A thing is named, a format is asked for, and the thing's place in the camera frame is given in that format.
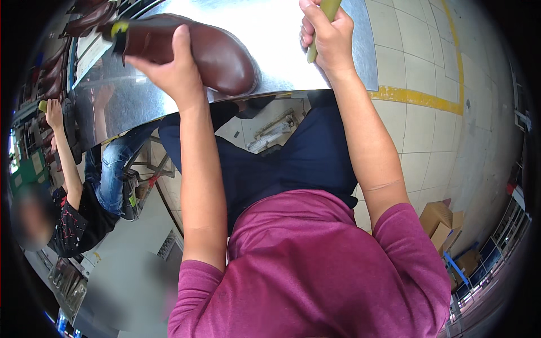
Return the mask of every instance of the tool handle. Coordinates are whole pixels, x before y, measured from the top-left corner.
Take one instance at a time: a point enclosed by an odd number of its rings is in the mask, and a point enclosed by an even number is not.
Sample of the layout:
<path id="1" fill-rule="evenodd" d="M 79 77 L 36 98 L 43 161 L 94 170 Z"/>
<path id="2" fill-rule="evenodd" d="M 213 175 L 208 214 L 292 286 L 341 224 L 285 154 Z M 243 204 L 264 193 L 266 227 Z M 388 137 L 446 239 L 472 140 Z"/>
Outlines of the tool handle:
<path id="1" fill-rule="evenodd" d="M 37 109 L 41 110 L 42 112 L 47 112 L 47 101 L 41 100 L 37 105 Z"/>
<path id="2" fill-rule="evenodd" d="M 341 2 L 342 0 L 321 0 L 319 8 L 323 11 L 323 13 L 325 13 L 327 19 L 329 19 L 329 22 L 333 22 Z M 318 51 L 315 48 L 315 33 L 312 37 L 312 43 L 310 44 L 310 46 L 308 46 L 308 51 L 306 53 L 308 63 L 314 62 L 315 57 L 318 55 Z"/>

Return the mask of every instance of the jeans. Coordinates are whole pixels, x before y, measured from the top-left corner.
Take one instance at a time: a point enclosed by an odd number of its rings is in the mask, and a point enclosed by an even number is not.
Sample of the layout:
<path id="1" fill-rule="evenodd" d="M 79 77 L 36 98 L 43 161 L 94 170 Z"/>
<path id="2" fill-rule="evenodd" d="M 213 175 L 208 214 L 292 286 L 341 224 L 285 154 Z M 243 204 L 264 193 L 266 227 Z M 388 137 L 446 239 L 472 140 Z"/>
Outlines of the jeans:
<path id="1" fill-rule="evenodd" d="M 229 235 L 236 219 L 246 208 L 284 191 L 322 189 L 352 209 L 357 204 L 357 199 L 351 196 L 357 179 L 349 159 L 344 125 L 334 93 L 318 91 L 317 97 L 309 97 L 312 109 L 297 130 L 282 149 L 265 157 L 216 136 Z M 159 127 L 159 133 L 167 154 L 181 170 L 179 124 L 178 114 L 167 116 Z"/>
<path id="2" fill-rule="evenodd" d="M 133 128 L 109 143 L 101 157 L 101 145 L 87 151 L 84 179 L 92 185 L 103 209 L 122 214 L 122 176 L 125 164 L 144 145 L 160 120 Z"/>

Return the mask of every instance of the workbench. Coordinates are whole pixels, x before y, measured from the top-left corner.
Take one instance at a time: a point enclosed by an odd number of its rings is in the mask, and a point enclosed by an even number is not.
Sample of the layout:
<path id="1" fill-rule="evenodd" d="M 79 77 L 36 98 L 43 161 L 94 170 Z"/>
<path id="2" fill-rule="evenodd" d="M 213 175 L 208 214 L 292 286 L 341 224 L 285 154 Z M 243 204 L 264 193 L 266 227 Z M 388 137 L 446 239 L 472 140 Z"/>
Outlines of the workbench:
<path id="1" fill-rule="evenodd" d="M 364 0 L 343 0 L 353 18 L 353 59 L 368 90 L 378 90 L 374 40 Z M 250 96 L 329 89 L 315 63 L 308 64 L 299 33 L 303 13 L 295 0 L 165 0 L 156 1 L 133 18 L 174 13 L 226 29 L 247 47 L 261 70 L 258 87 Z M 177 112 L 175 102 L 131 65 L 122 66 L 119 55 L 100 37 L 85 46 L 94 57 L 78 65 L 72 85 L 82 150 L 138 125 Z M 83 55 L 87 51 L 78 51 Z M 208 90 L 209 102 L 232 99 Z M 104 109 L 96 101 L 107 100 Z"/>

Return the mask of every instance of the stainless steel table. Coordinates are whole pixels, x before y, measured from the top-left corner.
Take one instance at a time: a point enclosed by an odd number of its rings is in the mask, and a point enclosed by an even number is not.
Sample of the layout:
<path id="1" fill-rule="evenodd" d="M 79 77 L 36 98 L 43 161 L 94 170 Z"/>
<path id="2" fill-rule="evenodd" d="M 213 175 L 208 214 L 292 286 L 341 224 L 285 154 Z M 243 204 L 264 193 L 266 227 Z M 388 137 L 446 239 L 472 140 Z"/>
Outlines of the stainless steel table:
<path id="1" fill-rule="evenodd" d="M 378 75 L 365 2 L 343 0 L 342 7 L 355 22 L 355 68 L 366 88 L 375 91 Z M 262 79 L 251 95 L 329 88 L 322 71 L 306 62 L 299 42 L 303 13 L 296 0 L 165 0 L 139 17 L 166 12 L 236 35 L 261 69 Z M 104 49 L 101 59 L 76 83 L 74 91 L 83 150 L 177 111 L 174 101 L 143 74 L 130 65 L 124 68 L 112 48 Z M 209 102 L 229 98 L 208 90 Z"/>

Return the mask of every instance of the black shirt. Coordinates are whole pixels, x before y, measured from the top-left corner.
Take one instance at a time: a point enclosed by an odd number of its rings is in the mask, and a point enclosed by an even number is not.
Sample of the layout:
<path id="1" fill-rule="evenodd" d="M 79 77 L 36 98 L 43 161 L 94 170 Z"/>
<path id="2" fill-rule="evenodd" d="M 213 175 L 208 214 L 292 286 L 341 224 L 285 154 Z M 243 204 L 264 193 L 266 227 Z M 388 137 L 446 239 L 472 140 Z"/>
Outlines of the black shirt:
<path id="1" fill-rule="evenodd" d="M 62 187 L 52 194 L 58 216 L 48 246 L 60 257 L 73 257 L 96 246 L 115 228 L 120 217 L 103 209 L 88 182 L 83 183 L 79 210 L 75 210 L 66 197 Z"/>

